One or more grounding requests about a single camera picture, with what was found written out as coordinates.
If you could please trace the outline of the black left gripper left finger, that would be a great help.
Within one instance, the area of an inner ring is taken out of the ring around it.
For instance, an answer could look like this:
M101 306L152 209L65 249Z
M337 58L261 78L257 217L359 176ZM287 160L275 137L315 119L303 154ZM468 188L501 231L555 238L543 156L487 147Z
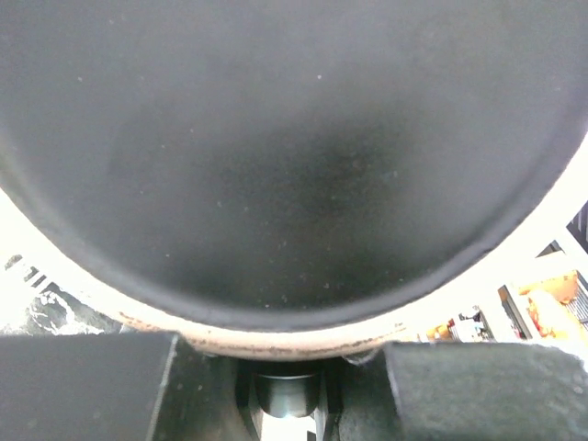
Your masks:
M5 336L4 440L171 440L171 334Z

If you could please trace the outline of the red bowl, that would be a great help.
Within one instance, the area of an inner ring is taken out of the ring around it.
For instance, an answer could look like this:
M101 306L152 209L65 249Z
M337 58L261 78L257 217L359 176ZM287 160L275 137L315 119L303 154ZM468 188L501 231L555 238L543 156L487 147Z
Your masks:
M1 213L212 353L363 351L587 197L584 1L4 1Z

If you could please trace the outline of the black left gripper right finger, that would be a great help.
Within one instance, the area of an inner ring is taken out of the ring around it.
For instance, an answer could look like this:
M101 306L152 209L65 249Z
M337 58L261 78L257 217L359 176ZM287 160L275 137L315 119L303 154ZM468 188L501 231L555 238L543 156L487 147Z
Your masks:
M574 345L390 344L406 440L584 440L587 352Z

